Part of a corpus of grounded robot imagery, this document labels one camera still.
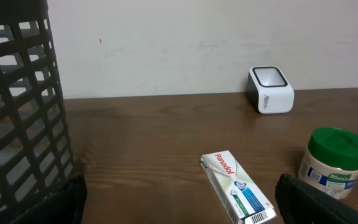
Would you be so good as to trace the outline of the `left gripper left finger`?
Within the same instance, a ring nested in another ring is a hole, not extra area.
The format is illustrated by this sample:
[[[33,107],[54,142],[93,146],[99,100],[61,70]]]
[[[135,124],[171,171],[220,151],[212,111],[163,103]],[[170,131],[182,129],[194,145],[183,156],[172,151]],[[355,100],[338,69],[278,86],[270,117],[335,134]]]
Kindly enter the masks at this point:
[[[81,223],[87,187],[83,174],[75,174],[46,192],[37,193],[18,204],[10,223]]]

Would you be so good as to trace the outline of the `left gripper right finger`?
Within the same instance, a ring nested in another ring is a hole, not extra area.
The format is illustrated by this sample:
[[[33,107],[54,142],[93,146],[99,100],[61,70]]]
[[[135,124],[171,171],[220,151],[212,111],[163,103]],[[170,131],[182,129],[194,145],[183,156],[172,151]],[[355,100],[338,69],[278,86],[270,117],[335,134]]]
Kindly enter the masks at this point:
[[[291,174],[280,176],[275,199],[285,223],[358,224],[358,211]]]

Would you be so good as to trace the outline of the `green lidded jar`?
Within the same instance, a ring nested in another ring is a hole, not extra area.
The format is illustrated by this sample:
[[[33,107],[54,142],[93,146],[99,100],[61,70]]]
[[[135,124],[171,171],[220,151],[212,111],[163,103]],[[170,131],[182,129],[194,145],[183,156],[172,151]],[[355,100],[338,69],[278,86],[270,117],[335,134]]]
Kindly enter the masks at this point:
[[[358,182],[358,135],[334,127],[315,129],[298,178],[335,199],[346,198]]]

